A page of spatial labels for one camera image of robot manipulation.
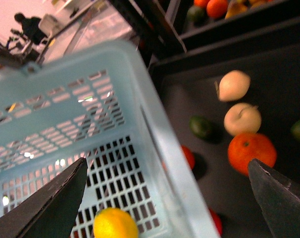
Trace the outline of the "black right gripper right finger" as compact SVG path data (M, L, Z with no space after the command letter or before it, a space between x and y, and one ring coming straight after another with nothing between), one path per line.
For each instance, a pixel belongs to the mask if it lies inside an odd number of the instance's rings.
M300 238L300 185L258 159L248 164L254 197L275 238Z

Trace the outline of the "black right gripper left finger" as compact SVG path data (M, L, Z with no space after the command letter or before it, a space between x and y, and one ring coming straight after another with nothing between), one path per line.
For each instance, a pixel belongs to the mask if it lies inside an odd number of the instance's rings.
M67 238L76 220L88 165L80 158L0 218L0 238Z

